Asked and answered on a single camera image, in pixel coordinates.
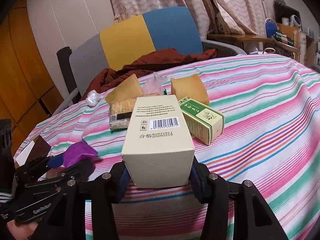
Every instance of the hand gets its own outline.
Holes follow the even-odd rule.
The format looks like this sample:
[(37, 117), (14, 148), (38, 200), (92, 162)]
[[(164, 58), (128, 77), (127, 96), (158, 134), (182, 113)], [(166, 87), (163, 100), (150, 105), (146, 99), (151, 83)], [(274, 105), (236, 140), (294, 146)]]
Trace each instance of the hand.
[(28, 240), (28, 237), (36, 230), (38, 223), (18, 224), (15, 220), (7, 223), (10, 233), (16, 240)]

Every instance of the striped fabric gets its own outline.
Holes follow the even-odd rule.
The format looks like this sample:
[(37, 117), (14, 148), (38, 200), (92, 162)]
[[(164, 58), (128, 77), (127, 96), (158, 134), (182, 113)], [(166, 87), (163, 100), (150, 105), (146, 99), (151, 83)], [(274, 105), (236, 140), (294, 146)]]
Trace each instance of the striped fabric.
[[(194, 73), (210, 106), (225, 115), (224, 133), (210, 146), (193, 139), (196, 158), (226, 180), (252, 180), (289, 239), (304, 239), (320, 214), (320, 75), (276, 54), (216, 58), (160, 72), (169, 78)], [(164, 87), (170, 91), (170, 81)], [(83, 138), (99, 153), (94, 179), (121, 161), (126, 131), (111, 134), (108, 123), (104, 100), (94, 108), (82, 101), (38, 124), (15, 157), (38, 134), (53, 155)], [(141, 190), (130, 183), (113, 207), (121, 239), (198, 239), (206, 212), (190, 185)], [(233, 216), (230, 202), (228, 239)], [(92, 239), (90, 201), (86, 232)]]

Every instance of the plastic wrapper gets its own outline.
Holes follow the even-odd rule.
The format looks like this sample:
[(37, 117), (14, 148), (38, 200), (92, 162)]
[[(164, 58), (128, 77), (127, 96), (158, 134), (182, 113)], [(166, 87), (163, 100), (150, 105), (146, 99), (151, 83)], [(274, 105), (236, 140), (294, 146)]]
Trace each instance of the plastic wrapper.
[(136, 100), (136, 98), (130, 98), (110, 103), (109, 128), (111, 132), (128, 128)]
[(85, 102), (89, 105), (89, 106), (96, 106), (99, 101), (100, 101), (100, 95), (96, 92), (96, 90), (91, 90), (88, 95), (87, 98), (85, 99)]
[(163, 95), (164, 90), (162, 88), (162, 84), (167, 82), (167, 76), (160, 76), (156, 72), (153, 73), (153, 78), (142, 86), (143, 95), (145, 96), (157, 96)]

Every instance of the metal screw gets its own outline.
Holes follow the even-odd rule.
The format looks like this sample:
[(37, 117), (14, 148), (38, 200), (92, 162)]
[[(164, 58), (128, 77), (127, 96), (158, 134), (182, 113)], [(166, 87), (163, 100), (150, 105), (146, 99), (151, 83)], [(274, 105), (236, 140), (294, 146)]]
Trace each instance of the metal screw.
[(76, 181), (74, 179), (68, 180), (67, 185), (68, 186), (74, 186), (76, 184)]
[(247, 186), (247, 187), (251, 187), (252, 186), (252, 182), (250, 180), (245, 180), (244, 181), (244, 184)]
[(210, 173), (209, 179), (216, 180), (217, 178), (218, 178), (218, 175), (217, 175), (217, 174), (215, 174), (215, 173)]
[(111, 178), (111, 174), (109, 172), (103, 173), (102, 174), (102, 178), (103, 179), (110, 179)]

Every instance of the white wall panel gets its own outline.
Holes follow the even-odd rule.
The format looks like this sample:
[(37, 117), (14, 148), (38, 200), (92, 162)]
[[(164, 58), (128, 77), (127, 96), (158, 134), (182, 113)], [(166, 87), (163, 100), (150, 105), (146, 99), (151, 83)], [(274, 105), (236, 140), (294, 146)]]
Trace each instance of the white wall panel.
[(56, 53), (83, 42), (113, 25), (110, 0), (27, 0), (28, 16), (41, 57), (65, 98), (68, 90)]

